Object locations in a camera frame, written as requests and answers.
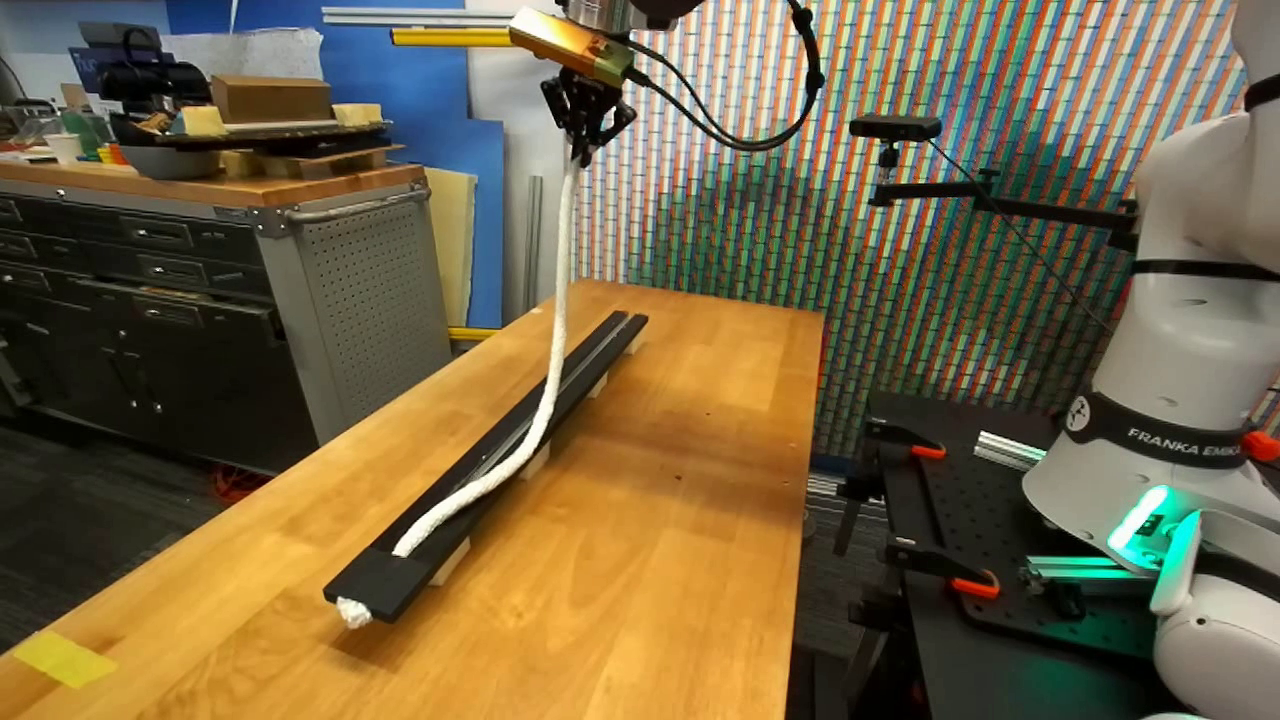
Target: green light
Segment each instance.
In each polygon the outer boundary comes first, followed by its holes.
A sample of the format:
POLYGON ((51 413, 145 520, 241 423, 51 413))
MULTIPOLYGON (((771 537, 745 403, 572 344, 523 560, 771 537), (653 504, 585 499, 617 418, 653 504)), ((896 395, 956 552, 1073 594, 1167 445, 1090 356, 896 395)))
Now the green light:
POLYGON ((1151 517, 1164 499, 1167 499, 1167 486, 1164 486, 1164 485, 1148 486, 1142 499, 1134 499, 1132 510, 1115 525, 1115 530, 1106 537, 1106 545, 1111 545, 1115 552, 1124 552, 1128 540, 1132 540, 1132 530, 1142 526, 1148 517, 1151 517))

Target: white wall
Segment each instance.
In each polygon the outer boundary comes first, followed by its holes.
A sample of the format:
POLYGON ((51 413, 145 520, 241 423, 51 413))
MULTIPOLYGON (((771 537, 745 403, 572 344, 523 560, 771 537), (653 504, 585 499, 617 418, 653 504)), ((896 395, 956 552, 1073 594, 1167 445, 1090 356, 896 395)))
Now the white wall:
POLYGON ((51 100, 60 83, 75 83, 68 48, 85 43, 79 20, 156 22, 168 31, 164 0, 0 0, 0 51, 28 97, 51 100))

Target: wooden tabletop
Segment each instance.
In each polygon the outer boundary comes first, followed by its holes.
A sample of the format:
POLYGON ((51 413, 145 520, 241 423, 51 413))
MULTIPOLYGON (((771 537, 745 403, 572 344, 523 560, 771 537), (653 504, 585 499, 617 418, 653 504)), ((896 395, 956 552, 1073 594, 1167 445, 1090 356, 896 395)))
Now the wooden tabletop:
POLYGON ((549 306, 0 656, 0 714, 782 714, 820 314, 576 284, 572 335, 613 306, 640 352, 398 624, 321 587, 540 380, 549 306))
POLYGON ((28 182, 34 192, 107 192, 194 206, 287 206, 349 192, 425 182, 425 173, 398 163, 324 179, 149 179, 118 163, 0 163, 0 182, 28 182))

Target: floor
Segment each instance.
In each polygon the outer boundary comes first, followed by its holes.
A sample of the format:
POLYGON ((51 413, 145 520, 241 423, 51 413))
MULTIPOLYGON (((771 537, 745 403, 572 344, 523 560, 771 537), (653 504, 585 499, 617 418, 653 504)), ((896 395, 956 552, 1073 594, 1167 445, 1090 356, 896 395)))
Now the floor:
MULTIPOLYGON (((198 526, 222 504, 198 465, 164 459, 60 423, 0 423, 0 651, 127 567, 198 526)), ((846 656, 862 640, 846 608, 878 587, 882 506, 868 504, 835 554, 844 499, 811 485, 786 714, 846 714, 846 656)))
POLYGON ((60 423, 0 423, 0 651, 216 510, 194 465, 60 423))

